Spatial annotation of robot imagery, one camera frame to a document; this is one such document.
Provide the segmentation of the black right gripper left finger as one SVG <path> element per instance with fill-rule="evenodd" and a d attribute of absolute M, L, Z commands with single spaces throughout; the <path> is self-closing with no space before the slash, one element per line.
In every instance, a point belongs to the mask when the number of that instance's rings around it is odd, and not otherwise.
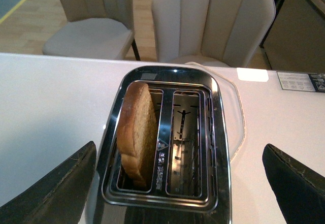
<path fill-rule="evenodd" d="M 1 206 L 1 223 L 78 223 L 96 163 L 90 141 L 59 166 Z"/>

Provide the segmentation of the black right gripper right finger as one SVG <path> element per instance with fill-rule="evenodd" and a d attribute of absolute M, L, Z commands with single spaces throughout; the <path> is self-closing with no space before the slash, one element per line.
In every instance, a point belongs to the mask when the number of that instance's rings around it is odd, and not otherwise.
<path fill-rule="evenodd" d="M 267 144 L 263 165 L 287 223 L 324 223 L 324 177 Z"/>

